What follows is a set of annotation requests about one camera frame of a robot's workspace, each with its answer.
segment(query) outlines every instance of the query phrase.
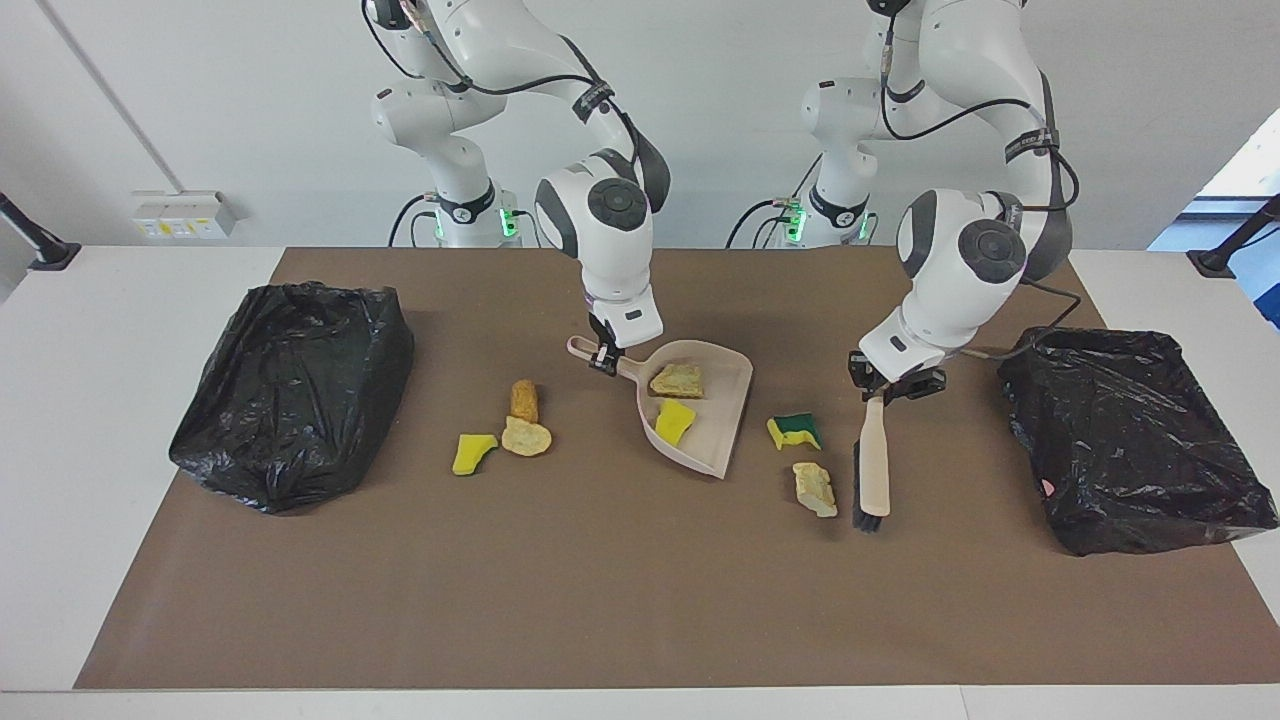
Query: food scrap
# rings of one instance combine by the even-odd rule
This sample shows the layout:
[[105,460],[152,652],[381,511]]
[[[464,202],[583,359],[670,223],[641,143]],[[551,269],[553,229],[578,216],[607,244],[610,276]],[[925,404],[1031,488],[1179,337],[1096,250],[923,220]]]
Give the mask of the food scrap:
[[836,496],[831,491],[831,473],[817,462],[796,462],[791,466],[796,474],[796,500],[819,518],[835,518]]
[[658,397],[703,398],[703,369],[698,365],[667,365],[652,380],[649,389]]
[[507,429],[502,432],[502,447],[521,457],[536,457],[552,447],[552,433],[547,428],[507,416]]
[[520,380],[511,386],[511,416],[538,423],[538,386],[534,380]]

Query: green led light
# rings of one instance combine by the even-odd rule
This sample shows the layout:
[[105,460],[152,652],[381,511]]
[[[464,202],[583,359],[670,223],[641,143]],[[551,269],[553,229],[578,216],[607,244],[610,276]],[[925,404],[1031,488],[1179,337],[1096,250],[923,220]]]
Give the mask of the green led light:
[[516,234],[520,233],[520,225],[516,224],[516,217],[512,215],[511,210],[507,210],[506,208],[498,210],[498,214],[502,215],[503,234],[507,237],[516,237]]
[[800,245],[800,237],[804,234],[804,225],[808,220],[809,213],[806,213],[804,208],[796,208],[795,213],[787,218],[787,222],[791,224],[791,227],[787,228],[788,242],[792,245]]
[[868,242],[872,236],[876,234],[876,228],[879,225],[879,217],[876,213],[867,213],[863,215],[863,224],[858,228],[858,241]]

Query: brush handle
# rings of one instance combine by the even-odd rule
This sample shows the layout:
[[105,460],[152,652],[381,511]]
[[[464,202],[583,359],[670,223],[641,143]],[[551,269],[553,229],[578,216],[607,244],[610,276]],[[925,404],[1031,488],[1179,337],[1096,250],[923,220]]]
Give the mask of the brush handle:
[[863,512],[888,518],[888,441],[884,438],[884,396],[867,401],[859,438],[858,503]]

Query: brown paper mat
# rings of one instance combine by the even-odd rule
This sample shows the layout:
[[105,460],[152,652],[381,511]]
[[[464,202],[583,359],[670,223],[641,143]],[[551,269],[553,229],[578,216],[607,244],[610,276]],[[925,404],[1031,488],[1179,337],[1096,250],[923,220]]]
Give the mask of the brown paper mat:
[[[78,688],[1280,682],[1280,630],[1231,547],[1055,544],[992,364],[957,359],[947,392],[888,409],[893,515],[850,527],[845,359],[908,290],[892,250],[657,255],[666,338],[755,363],[726,482],[659,456],[634,387],[563,351],[589,333],[562,256],[289,250],[274,279],[399,290],[419,340],[399,420],[360,489],[298,516],[179,477]],[[979,343],[1061,304],[1020,290]],[[1101,324],[1092,304],[1073,320]],[[521,377],[554,450],[452,477],[458,433],[500,430]],[[823,452],[773,448],[765,420],[796,411]],[[831,470],[838,519],[796,503],[801,460]]]

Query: plastic bag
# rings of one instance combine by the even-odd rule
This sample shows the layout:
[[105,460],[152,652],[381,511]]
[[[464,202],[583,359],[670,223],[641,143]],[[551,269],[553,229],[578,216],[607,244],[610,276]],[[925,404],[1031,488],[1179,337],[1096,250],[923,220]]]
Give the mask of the plastic bag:
[[1280,524],[1171,337],[1055,331],[1000,377],[1050,527],[1073,553],[1165,552]]
[[413,365],[396,291],[320,283],[248,292],[205,365],[169,459],[274,514],[360,484]]

